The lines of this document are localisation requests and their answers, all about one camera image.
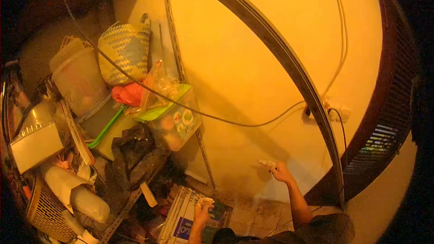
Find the plastic basket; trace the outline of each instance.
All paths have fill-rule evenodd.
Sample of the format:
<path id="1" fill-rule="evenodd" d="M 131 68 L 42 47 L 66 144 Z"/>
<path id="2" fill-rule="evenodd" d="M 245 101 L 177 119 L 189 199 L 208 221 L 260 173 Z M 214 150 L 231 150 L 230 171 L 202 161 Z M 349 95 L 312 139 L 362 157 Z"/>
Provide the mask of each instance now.
<path id="1" fill-rule="evenodd" d="M 26 219 L 36 229 L 59 241 L 68 242 L 77 236 L 66 225 L 62 211 L 66 208 L 47 186 L 42 176 L 36 176 Z"/>

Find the green lid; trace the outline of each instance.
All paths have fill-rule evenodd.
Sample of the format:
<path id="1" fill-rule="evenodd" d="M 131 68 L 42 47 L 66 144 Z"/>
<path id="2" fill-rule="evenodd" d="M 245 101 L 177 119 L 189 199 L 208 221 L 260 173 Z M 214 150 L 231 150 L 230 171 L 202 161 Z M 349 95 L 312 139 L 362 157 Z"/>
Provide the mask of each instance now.
<path id="1" fill-rule="evenodd" d="M 175 99 L 175 101 L 178 101 L 179 99 L 181 99 L 181 97 L 184 96 L 184 94 L 190 88 L 191 88 L 191 86 L 188 84 L 181 84 L 181 89 L 182 89 L 181 95 L 177 99 Z M 166 112 L 172 105 L 173 105 L 173 102 L 170 102 L 165 107 L 157 107 L 157 108 L 154 108 L 152 110 L 147 110 L 144 113 L 140 113 L 137 117 L 134 118 L 134 120 L 136 120 L 138 122 L 153 121 L 156 118 L 160 117 L 161 114 Z"/>

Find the dark shirt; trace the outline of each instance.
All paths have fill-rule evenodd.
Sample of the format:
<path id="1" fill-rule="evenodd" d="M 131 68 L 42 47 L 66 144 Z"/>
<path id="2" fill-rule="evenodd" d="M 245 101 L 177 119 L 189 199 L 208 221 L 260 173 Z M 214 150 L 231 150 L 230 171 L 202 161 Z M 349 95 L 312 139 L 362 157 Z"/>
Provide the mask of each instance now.
<path id="1" fill-rule="evenodd" d="M 216 232 L 213 244 L 348 244 L 355 235 L 354 225 L 346 214 L 315 216 L 296 231 L 266 237 L 237 237 L 229 228 Z"/>

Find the blue and yellow woven basket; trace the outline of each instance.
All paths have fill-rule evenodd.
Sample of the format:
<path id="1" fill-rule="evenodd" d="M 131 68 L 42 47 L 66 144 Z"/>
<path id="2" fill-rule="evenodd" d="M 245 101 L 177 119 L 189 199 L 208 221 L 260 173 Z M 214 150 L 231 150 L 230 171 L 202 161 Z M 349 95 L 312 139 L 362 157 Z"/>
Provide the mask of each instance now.
<path id="1" fill-rule="evenodd" d="M 148 74 L 151 38 L 151 20 L 148 14 L 142 16 L 138 27 L 132 24 L 113 25 L 99 37 L 98 47 L 129 75 L 142 80 Z M 101 75 L 109 86 L 132 82 L 100 54 L 98 57 Z"/>

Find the person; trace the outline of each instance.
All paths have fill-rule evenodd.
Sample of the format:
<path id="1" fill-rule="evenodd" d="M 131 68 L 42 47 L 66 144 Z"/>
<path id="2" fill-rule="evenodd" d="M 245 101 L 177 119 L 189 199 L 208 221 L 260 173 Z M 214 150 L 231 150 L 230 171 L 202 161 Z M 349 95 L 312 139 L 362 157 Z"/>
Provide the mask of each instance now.
<path id="1" fill-rule="evenodd" d="M 291 202 L 291 214 L 295 231 L 285 231 L 264 239 L 252 236 L 239 237 L 230 228 L 218 230 L 213 244 L 345 244 L 350 243 L 355 235 L 350 217 L 343 213 L 313 216 L 297 183 L 282 162 L 276 162 L 276 168 L 270 172 L 274 178 L 288 187 Z M 210 219 L 209 209 L 212 203 L 197 205 L 188 244 L 201 244 L 202 231 Z"/>

